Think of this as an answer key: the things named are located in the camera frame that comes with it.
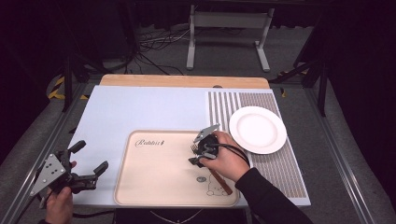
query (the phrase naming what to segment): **table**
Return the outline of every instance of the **table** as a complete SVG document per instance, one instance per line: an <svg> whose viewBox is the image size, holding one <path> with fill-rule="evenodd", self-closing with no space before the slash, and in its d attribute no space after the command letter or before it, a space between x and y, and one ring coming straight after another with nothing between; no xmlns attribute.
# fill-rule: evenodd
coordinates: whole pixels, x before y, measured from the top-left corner
<svg viewBox="0 0 396 224"><path fill-rule="evenodd" d="M218 86L227 89L212 88ZM206 96L210 94L225 95L231 91L234 91L233 95L244 94L243 97L251 93L257 95L257 92L272 92L269 90L266 79L259 77L104 76L99 88L95 89L92 93L70 145L74 145L74 143L79 140L85 140L87 146L78 154L73 155L72 160L91 160L91 162L87 163L81 162L79 166L75 168L76 173L86 174L92 170L92 168L95 168L94 166L97 165L96 163L100 163L103 160L108 161L109 168L99 178L98 188L93 191L83 191L76 195L74 198L75 204L121 207L119 204L115 203L113 195L115 192L115 185L117 184L117 174L122 164L126 137L131 132L139 129L199 131L206 127L205 125L208 123L206 108L205 106L200 106L205 104L205 97L201 96L205 94ZM221 106L221 103L215 102L214 104L216 106ZM272 107L275 112L279 113L275 101ZM225 121L223 124L224 125L220 127L224 128L220 130L226 131L225 127L228 125L228 122ZM295 162L295 166L294 168L291 167L291 170L298 175L297 177L300 177L297 179L301 180L297 181L295 185L294 183L292 184L297 186L296 190L292 191L301 193L299 193L298 196L292 195L290 200L298 205L309 205L310 202L307 198L304 181L299 173L300 171L295 161L289 140L287 144L285 144L285 148L286 149L282 148L282 150L279 150L282 154L277 154L264 163L268 165L271 161L276 161L276 157L281 157L284 151L288 156L285 157L286 159L282 159L281 162L284 162L284 164ZM260 156L262 155L258 155L258 157L251 155L249 157L259 164L262 162ZM286 171L288 168L282 168L282 172L283 170L287 173L292 173ZM276 174L278 174L277 170L273 170L271 173L272 176ZM292 176L288 179L289 177L285 175L282 176L282 178L275 177L274 181L289 181L295 177L296 176ZM292 188L289 186L288 182L286 185L285 190ZM247 202L243 196L239 199L237 204L234 205L234 207L240 206L247 206Z"/></svg>

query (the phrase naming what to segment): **tray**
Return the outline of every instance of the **tray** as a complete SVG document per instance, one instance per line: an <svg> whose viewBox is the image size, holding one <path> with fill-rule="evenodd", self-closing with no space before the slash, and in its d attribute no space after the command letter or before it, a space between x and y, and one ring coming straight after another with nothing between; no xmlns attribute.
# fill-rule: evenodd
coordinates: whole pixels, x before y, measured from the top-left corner
<svg viewBox="0 0 396 224"><path fill-rule="evenodd" d="M228 195L205 167L188 158L198 132L137 130L129 135L114 194L125 206L229 207L239 191L225 178Z"/></svg>

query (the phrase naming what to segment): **gray floor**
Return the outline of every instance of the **gray floor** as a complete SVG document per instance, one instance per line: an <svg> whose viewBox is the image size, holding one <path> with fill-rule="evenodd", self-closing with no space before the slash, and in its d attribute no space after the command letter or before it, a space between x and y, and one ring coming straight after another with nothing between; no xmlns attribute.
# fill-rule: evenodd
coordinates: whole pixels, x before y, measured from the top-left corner
<svg viewBox="0 0 396 224"><path fill-rule="evenodd" d="M264 45L270 73L261 69L258 56L253 47L253 41L259 36L254 30L236 31L212 30L201 32L196 40L195 65L192 71L185 69L188 40L180 39L165 49L150 50L144 53L156 64L177 67L188 76L233 76L233 77L265 77L272 79L280 71L290 70L303 43L309 36L311 28L280 28L271 29ZM118 62L106 62L106 66ZM178 74L173 68L163 67L170 74ZM155 66L136 60L128 65L128 73L161 74ZM98 84L100 76L92 76L86 85L74 84L74 89L83 89L84 94L90 94L94 85ZM304 172L304 182L312 205L303 207L315 223L396 223L396 216L389 198L365 163L344 120L342 110L332 92L326 98L326 118L318 116L313 106L312 98L318 93L318 88L305 90L295 82L282 85L272 85L276 93L277 103L282 119L288 129L288 135L293 146L297 161ZM286 97L280 93L280 87L285 89ZM70 113L62 113L63 100L51 99L50 104L32 124L18 144L10 152L0 168L0 218L7 223L13 209L21 208L27 197L21 197L26 191L23 186L27 176L35 169L36 160L43 148L51 146L50 150L64 149L68 146L72 134L69 133L78 126L87 100L76 100ZM334 145L338 155L346 161L344 168L356 179L358 192L362 203L355 203L351 197L349 182L344 178L345 170L340 167L334 157ZM361 215L360 205L366 205L368 213ZM45 211L37 208L34 201L27 209L20 223L37 223L44 217ZM107 211L105 208L76 208L76 212L91 214ZM104 215L89 219L74 219L74 223L111 223L113 216Z"/></svg>

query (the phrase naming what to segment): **dark background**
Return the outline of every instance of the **dark background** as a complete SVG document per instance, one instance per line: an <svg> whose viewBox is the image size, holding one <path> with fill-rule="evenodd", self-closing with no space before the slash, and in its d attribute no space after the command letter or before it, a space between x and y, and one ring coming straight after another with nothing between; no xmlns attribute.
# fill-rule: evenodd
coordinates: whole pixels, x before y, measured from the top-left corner
<svg viewBox="0 0 396 224"><path fill-rule="evenodd" d="M272 26L316 26L299 62L320 58L329 67L329 80L349 128L395 206L396 23L392 13L396 8L390 1L345 5L323 14L320 10L307 13L303 7L280 8ZM121 12L125 8L131 14ZM103 59L132 57L138 50L133 27L139 22L169 29L186 23L188 16L189 6L110 0L2 1L0 162L49 103L46 89L63 71L66 56L76 53L100 65ZM83 64L76 63L75 75L81 81L89 76Z"/></svg>

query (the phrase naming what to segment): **plate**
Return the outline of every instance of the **plate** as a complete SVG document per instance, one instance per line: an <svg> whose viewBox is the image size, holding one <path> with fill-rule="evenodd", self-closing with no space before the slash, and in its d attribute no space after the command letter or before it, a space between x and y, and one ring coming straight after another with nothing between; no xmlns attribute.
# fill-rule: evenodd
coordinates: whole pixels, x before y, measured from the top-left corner
<svg viewBox="0 0 396 224"><path fill-rule="evenodd" d="M283 121L272 111L258 106L235 111L230 118L230 134L239 146L257 154L280 150L287 137Z"/></svg>

